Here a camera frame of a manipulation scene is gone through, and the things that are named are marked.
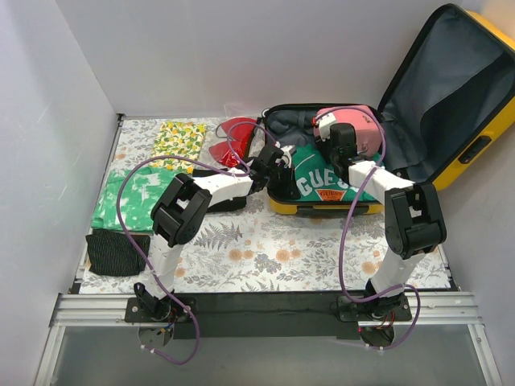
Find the green GUESS t-shirt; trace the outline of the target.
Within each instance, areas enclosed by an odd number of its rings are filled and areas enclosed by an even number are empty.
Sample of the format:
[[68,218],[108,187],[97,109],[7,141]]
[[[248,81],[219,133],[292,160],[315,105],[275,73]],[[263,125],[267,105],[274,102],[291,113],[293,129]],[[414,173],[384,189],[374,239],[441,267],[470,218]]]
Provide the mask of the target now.
[[331,164],[327,164],[320,152],[312,145],[299,147],[292,157],[299,202],[351,203],[357,187],[349,186],[340,179]]

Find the pink vanity case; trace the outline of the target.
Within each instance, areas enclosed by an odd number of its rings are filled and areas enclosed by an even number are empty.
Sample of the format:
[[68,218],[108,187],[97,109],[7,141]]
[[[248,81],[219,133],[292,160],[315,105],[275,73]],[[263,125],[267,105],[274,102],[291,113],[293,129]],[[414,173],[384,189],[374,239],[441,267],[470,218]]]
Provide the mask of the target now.
[[381,148],[379,124],[373,111],[365,105],[336,106],[320,109],[320,114],[334,113],[337,123],[331,126],[331,136],[315,144],[329,163],[339,158],[373,158]]

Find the green tie-dye shirt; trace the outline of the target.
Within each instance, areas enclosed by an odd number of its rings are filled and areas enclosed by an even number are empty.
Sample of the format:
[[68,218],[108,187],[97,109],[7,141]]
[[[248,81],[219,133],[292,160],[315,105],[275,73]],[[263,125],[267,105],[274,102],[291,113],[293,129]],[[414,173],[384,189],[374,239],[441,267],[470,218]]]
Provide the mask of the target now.
[[[116,210],[117,195],[129,170],[112,170],[97,202],[91,228],[122,232]],[[173,170],[143,167],[137,170],[123,189],[121,214],[131,232],[151,232],[151,210],[177,175]]]

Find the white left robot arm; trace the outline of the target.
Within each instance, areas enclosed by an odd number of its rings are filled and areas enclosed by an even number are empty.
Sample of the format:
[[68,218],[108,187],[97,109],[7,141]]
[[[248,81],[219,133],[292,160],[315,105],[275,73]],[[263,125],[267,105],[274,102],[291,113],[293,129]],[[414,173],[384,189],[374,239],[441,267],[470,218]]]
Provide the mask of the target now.
[[178,307],[167,296],[173,290],[175,270],[185,244],[194,239],[208,210],[233,203],[264,188],[299,197],[295,182],[293,145],[267,145],[250,163],[250,171],[232,168],[204,177],[176,175],[150,212],[157,250],[150,257],[156,278],[134,285],[139,309],[156,322],[174,318]]

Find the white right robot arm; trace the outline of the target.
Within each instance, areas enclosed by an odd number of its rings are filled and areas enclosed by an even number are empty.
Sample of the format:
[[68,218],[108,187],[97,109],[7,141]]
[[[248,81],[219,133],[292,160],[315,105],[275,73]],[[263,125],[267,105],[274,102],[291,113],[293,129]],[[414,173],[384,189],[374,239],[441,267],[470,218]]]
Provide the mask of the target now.
[[358,192],[351,202],[367,193],[384,207],[385,239],[388,245],[380,268],[367,281],[362,297],[342,292],[346,305],[341,309],[382,319],[402,304],[407,281],[417,264],[447,237],[439,198],[432,183],[403,179],[365,157],[359,150],[355,128],[335,123],[329,129],[330,160],[336,172]]

